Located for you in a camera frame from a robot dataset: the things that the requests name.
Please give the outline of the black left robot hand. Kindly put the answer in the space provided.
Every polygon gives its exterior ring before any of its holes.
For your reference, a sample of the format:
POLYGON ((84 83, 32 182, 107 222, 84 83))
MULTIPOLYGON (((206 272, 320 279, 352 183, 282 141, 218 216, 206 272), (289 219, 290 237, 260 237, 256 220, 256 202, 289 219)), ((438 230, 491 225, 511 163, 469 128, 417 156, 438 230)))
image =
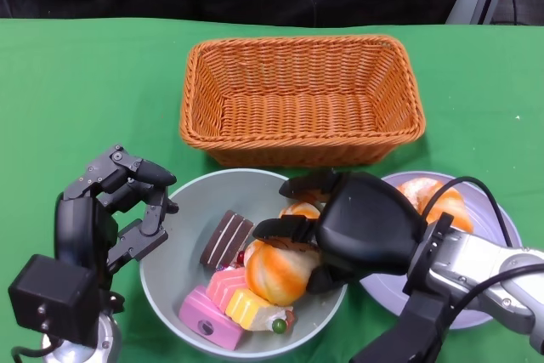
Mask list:
POLYGON ((167 240, 162 223, 179 210, 168 198, 176 181, 164 167, 114 145, 59 195, 54 256, 92 270, 108 286, 125 264, 167 240))

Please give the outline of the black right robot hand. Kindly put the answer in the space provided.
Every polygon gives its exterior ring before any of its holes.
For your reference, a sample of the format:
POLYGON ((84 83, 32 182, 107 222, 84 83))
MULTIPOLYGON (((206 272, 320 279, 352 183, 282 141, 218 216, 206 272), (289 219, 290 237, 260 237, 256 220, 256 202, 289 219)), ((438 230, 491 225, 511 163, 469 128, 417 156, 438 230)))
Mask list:
POLYGON ((322 204, 320 216, 260 222, 254 238, 279 249, 321 255, 306 287, 321 294, 372 274, 404 275, 426 222, 394 186, 365 172, 322 170, 288 179, 282 196, 322 204))

